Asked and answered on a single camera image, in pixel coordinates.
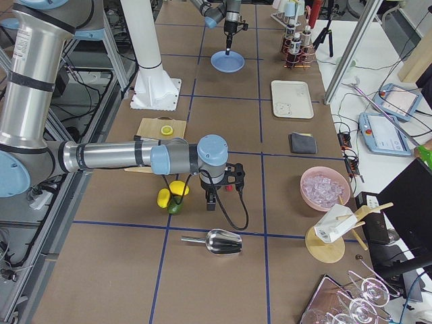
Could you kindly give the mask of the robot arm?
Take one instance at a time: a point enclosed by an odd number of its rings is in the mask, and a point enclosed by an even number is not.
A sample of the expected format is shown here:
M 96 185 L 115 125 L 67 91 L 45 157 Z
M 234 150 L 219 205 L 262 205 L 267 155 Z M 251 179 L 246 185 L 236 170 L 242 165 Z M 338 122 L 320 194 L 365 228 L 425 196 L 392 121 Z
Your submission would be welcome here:
M 207 135 L 117 143 L 47 142 L 45 124 L 64 44 L 77 31 L 104 31 L 102 1 L 16 1 L 19 25 L 1 112 L 1 196 L 85 169 L 150 167 L 157 175 L 199 175 L 206 195 L 227 184 L 227 143 Z
M 225 54 L 229 55 L 234 35 L 242 29 L 247 29 L 247 23 L 241 20 L 240 15 L 242 2 L 227 0 L 222 1 L 217 7 L 213 7 L 210 2 L 203 0 L 192 0 L 191 3 L 204 17 L 207 28 L 214 28 L 222 20 L 224 21 L 223 31 L 226 35 Z

